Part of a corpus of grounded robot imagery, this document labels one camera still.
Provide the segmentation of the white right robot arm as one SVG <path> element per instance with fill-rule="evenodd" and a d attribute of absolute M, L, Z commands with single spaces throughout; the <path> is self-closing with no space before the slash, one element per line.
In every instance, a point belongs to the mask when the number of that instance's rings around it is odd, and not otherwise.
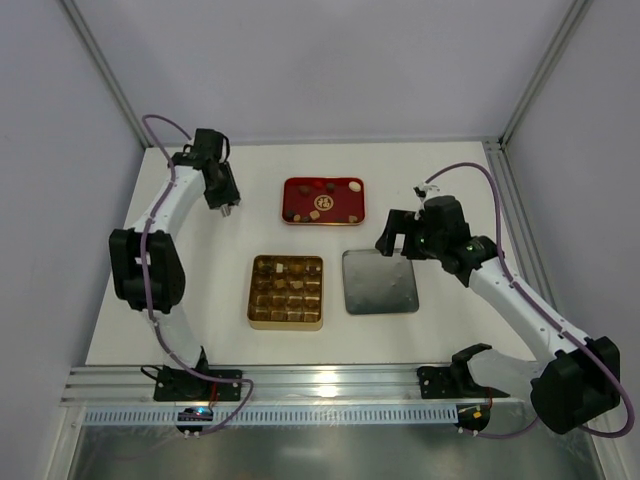
<path fill-rule="evenodd" d="M 607 337 L 591 338 L 547 304 L 505 262 L 502 249 L 487 236 L 470 232 L 460 202 L 453 196 L 426 200 L 418 211 L 389 211 L 375 247 L 409 260 L 435 260 L 464 287 L 486 301 L 524 341 L 536 366 L 496 372 L 473 354 L 466 365 L 475 382 L 494 382 L 509 393 L 518 383 L 537 417 L 565 434 L 619 405 L 628 397 L 620 382 L 620 352 Z"/>

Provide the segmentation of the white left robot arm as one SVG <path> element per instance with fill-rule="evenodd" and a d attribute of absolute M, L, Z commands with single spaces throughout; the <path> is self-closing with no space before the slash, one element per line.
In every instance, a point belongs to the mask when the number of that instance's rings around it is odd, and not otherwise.
<path fill-rule="evenodd" d="M 165 355 L 158 368 L 157 401 L 210 399 L 216 377 L 181 305 L 186 273 L 174 238 L 194 204 L 228 216 L 241 195 L 229 164 L 228 137 L 198 129 L 183 149 L 168 157 L 169 173 L 142 216 L 109 236 L 115 294 L 145 316 Z"/>

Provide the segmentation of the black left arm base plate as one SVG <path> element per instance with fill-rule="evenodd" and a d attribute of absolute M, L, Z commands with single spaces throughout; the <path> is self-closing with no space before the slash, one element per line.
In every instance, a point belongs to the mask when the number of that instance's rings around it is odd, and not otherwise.
<path fill-rule="evenodd" d="M 243 372 L 237 369 L 214 369 L 206 375 L 223 382 L 210 382 L 197 378 L 184 370 L 162 367 L 153 376 L 155 381 L 153 400 L 156 402 L 236 402 L 240 400 Z"/>

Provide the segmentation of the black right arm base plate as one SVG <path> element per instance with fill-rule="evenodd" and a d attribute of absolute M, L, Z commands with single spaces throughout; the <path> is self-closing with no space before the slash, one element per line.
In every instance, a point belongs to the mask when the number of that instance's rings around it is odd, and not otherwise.
<path fill-rule="evenodd" d="M 422 399 L 479 398 L 484 388 L 466 366 L 421 366 L 416 370 Z"/>

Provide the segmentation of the silver tin lid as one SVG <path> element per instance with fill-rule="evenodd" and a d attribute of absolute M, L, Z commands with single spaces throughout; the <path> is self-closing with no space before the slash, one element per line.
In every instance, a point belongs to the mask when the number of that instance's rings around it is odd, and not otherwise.
<path fill-rule="evenodd" d="M 386 257 L 375 249 L 347 250 L 342 255 L 342 278 L 345 308 L 351 315 L 412 314 L 419 310 L 412 261 L 399 253 Z"/>

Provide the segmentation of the gold chocolate tin box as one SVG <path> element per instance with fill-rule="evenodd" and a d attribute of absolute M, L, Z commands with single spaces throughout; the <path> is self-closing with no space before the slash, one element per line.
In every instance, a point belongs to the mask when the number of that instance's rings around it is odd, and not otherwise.
<path fill-rule="evenodd" d="M 277 264 L 284 271 L 275 271 Z M 321 273 L 311 275 L 310 266 Z M 247 319 L 254 330 L 318 331 L 323 326 L 324 262 L 319 256 L 258 255 L 254 258 Z M 277 289 L 282 279 L 286 287 Z"/>

